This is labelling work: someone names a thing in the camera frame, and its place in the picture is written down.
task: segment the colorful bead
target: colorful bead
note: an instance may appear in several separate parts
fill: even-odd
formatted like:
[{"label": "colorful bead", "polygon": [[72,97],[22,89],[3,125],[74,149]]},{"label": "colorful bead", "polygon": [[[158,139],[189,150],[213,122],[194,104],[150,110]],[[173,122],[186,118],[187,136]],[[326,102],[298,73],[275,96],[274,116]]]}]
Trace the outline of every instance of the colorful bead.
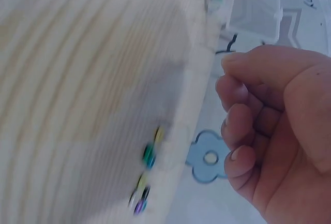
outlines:
[{"label": "colorful bead", "polygon": [[143,207],[141,208],[141,212],[144,212],[147,206],[147,201],[145,200],[143,203]]},{"label": "colorful bead", "polygon": [[147,169],[150,170],[153,167],[155,159],[154,146],[152,144],[146,145],[142,160],[146,164]]},{"label": "colorful bead", "polygon": [[146,165],[148,170],[152,169],[152,167],[155,163],[155,160],[156,160],[156,156],[153,156],[149,159],[149,161],[147,162],[147,165]]},{"label": "colorful bead", "polygon": [[141,210],[143,209],[144,206],[144,201],[143,200],[139,200],[139,202],[137,203],[136,207],[134,208],[134,214],[137,215],[141,212]]},{"label": "colorful bead", "polygon": [[136,201],[136,198],[137,198],[137,190],[135,189],[132,192],[131,196],[130,196],[129,205],[128,205],[129,208],[132,208],[133,207],[134,202]]},{"label": "colorful bead", "polygon": [[163,140],[163,137],[164,137],[164,129],[159,126],[155,131],[154,143],[161,142]]},{"label": "colorful bead", "polygon": [[150,191],[151,187],[149,185],[147,185],[143,191],[143,194],[141,196],[142,200],[147,200],[148,195],[149,195],[149,191]]},{"label": "colorful bead", "polygon": [[141,174],[137,183],[137,189],[145,188],[147,184],[147,175],[145,173]]}]

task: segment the plastic container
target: plastic container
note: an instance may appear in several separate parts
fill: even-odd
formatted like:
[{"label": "plastic container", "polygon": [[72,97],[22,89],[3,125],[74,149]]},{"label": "plastic container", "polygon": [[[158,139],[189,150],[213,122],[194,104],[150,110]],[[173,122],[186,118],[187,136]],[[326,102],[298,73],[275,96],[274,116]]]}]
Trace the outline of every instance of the plastic container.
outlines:
[{"label": "plastic container", "polygon": [[206,0],[209,14],[216,15],[226,29],[246,33],[265,42],[279,39],[283,17],[280,0]]}]

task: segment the fingernail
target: fingernail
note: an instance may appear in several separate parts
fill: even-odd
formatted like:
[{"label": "fingernail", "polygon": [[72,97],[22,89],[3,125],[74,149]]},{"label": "fingernail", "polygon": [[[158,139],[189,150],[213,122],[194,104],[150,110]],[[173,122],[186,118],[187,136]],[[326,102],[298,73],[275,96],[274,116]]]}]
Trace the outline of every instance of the fingernail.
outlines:
[{"label": "fingernail", "polygon": [[227,126],[228,125],[228,123],[229,123],[229,115],[227,114],[227,116],[225,117],[225,126]]},{"label": "fingernail", "polygon": [[231,154],[231,160],[235,161],[238,157],[239,150],[242,148],[242,146],[238,147],[234,152]]},{"label": "fingernail", "polygon": [[221,66],[223,67],[224,62],[236,61],[239,58],[240,58],[240,53],[239,52],[229,53],[229,54],[225,55],[222,58],[222,60],[221,60]]}]

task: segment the skin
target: skin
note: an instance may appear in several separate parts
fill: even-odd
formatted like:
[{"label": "skin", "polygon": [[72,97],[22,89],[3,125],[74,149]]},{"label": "skin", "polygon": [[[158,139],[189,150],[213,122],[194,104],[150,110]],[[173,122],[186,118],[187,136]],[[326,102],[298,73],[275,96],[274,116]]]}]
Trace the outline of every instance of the skin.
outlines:
[{"label": "skin", "polygon": [[230,184],[270,224],[331,223],[331,58],[261,46],[222,60]]}]

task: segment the wooden board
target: wooden board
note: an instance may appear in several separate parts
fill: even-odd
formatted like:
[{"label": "wooden board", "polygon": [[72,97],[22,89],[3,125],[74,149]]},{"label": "wooden board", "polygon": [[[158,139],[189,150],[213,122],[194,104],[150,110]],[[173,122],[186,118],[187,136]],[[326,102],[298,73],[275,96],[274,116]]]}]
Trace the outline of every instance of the wooden board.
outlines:
[{"label": "wooden board", "polygon": [[[204,0],[0,0],[0,222],[162,223],[218,33]],[[168,152],[133,218],[159,123]]]}]

